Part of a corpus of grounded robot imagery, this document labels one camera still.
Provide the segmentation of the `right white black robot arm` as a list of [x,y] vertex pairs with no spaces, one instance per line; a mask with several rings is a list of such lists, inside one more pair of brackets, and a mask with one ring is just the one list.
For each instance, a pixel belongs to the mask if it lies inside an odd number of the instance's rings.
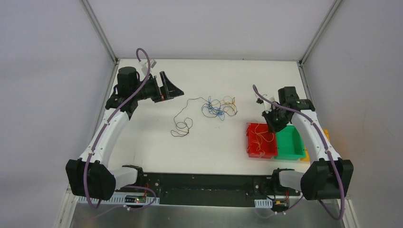
[[342,159],[326,138],[316,109],[309,99],[299,98],[296,88],[286,86],[278,90],[279,101],[274,102],[253,88],[265,106],[262,112],[269,130],[279,133],[292,124],[307,148],[310,166],[305,172],[277,169],[270,181],[270,190],[283,194],[288,188],[297,190],[307,200],[344,199],[354,171],[350,160]]

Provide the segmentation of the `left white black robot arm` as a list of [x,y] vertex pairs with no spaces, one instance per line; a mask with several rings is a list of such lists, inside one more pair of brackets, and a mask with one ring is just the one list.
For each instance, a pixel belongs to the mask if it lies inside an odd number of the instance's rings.
[[122,67],[116,76],[117,84],[106,102],[103,123],[97,129],[85,151],[76,160],[66,164],[66,173],[75,196],[90,199],[109,200],[116,190],[128,186],[133,192],[140,192],[145,179],[139,176],[142,168],[123,165],[119,169],[108,167],[113,148],[120,133],[131,120],[141,100],[150,99],[155,103],[184,95],[164,71],[160,72],[162,86],[156,77],[146,72],[141,80],[139,72],[131,66]]

